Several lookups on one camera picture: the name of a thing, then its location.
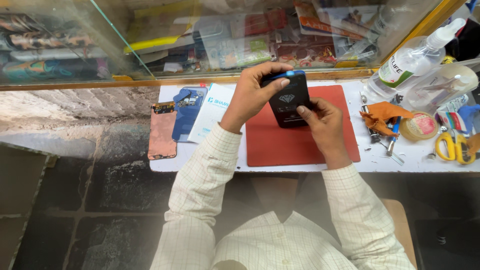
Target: white table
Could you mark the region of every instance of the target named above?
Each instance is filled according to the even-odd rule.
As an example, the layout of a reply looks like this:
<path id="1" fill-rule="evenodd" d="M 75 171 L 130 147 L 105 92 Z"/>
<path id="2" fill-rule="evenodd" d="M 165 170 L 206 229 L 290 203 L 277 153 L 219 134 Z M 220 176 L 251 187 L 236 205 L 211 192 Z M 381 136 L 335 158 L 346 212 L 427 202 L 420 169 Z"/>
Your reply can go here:
<path id="1" fill-rule="evenodd" d="M 334 81 L 328 82 L 308 82 L 308 86 L 330 86 L 335 85 Z M 353 130 L 357 138 L 360 150 L 360 162 L 355 163 L 355 167 L 360 172 L 480 172 L 480 160 L 476 160 L 470 165 L 460 165 L 456 161 L 444 161 L 437 157 L 436 160 L 430 160 L 427 155 L 433 151 L 436 140 L 424 140 L 419 142 L 410 142 L 399 137 L 395 143 L 394 152 L 405 161 L 400 166 L 393 159 L 386 155 L 386 149 L 380 144 L 371 144 L 367 127 L 360 117 L 362 102 L 359 90 L 362 88 L 361 81 L 340 83 L 347 100 L 348 111 L 352 121 Z M 178 94 L 183 86 L 161 86 L 158 102 L 173 100 L 173 96 Z M 235 85 L 226 85 L 226 87 L 235 89 Z M 402 102 L 401 105 L 409 110 L 408 103 Z M 247 140 L 245 125 L 242 127 L 243 137 L 239 149 L 239 159 L 236 172 L 319 172 L 326 169 L 325 164 L 306 164 L 306 165 L 285 165 L 285 166 L 265 166 L 249 167 L 247 165 Z M 195 143 L 178 143 L 177 156 L 166 160 L 151 160 L 150 168 L 155 172 L 176 172 L 190 158 L 197 147 Z"/>

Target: scissors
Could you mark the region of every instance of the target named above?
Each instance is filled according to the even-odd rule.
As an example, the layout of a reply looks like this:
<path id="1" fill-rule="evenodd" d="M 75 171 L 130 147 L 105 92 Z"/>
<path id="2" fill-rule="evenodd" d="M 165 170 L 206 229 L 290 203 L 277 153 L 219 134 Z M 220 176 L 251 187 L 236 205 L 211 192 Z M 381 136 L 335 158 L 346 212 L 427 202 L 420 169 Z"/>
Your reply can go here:
<path id="1" fill-rule="evenodd" d="M 448 156 L 445 156 L 440 150 L 441 141 L 444 141 L 446 143 Z M 473 163 L 475 161 L 475 154 L 471 154 L 468 152 L 464 153 L 462 149 L 462 144 L 467 147 L 467 139 L 465 139 L 465 137 L 460 133 L 449 128 L 448 131 L 443 132 L 442 134 L 440 134 L 440 136 L 438 136 L 435 142 L 435 151 L 440 158 L 446 161 L 457 160 L 458 163 L 462 165 Z"/>

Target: red mat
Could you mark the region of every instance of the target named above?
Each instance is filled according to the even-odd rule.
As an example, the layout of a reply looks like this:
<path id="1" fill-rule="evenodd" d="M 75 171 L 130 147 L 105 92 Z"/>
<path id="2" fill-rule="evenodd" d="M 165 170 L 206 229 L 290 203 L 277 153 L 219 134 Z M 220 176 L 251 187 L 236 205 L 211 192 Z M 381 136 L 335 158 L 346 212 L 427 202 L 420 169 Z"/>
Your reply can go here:
<path id="1" fill-rule="evenodd" d="M 309 87 L 310 97 L 322 97 L 343 111 L 343 137 L 350 159 L 360 161 L 342 86 Z M 325 163 L 312 138 L 310 127 L 280 128 L 270 104 L 246 123 L 248 166 Z"/>

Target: white checkered shirt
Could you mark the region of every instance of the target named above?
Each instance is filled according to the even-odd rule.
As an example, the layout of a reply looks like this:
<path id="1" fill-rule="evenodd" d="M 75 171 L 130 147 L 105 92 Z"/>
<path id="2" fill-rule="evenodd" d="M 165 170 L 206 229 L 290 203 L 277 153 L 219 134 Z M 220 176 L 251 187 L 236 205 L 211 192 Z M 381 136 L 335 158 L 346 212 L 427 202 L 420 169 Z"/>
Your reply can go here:
<path id="1" fill-rule="evenodd" d="M 150 270 L 415 270 L 392 218 L 353 164 L 322 172 L 341 246 L 296 212 L 284 223 L 274 212 L 256 217 L 215 246 L 211 227 L 235 171 L 240 138 L 216 124 L 178 172 Z"/>

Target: person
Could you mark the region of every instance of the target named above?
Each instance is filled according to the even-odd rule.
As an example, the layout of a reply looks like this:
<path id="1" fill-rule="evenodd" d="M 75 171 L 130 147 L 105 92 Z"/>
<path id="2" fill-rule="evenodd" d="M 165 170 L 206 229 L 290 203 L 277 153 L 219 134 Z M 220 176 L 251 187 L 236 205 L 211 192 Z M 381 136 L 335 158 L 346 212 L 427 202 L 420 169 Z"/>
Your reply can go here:
<path id="1" fill-rule="evenodd" d="M 325 157 L 327 170 L 322 175 L 341 245 L 296 212 L 285 222 L 269 212 L 238 224 L 216 245 L 212 227 L 236 168 L 240 129 L 289 84 L 287 78 L 279 78 L 261 87 L 261 78 L 292 69 L 266 62 L 242 71 L 221 122 L 177 173 L 151 270 L 415 269 L 395 238 L 392 218 L 348 157 L 342 111 L 314 97 L 313 111 L 299 106 L 297 112 Z"/>

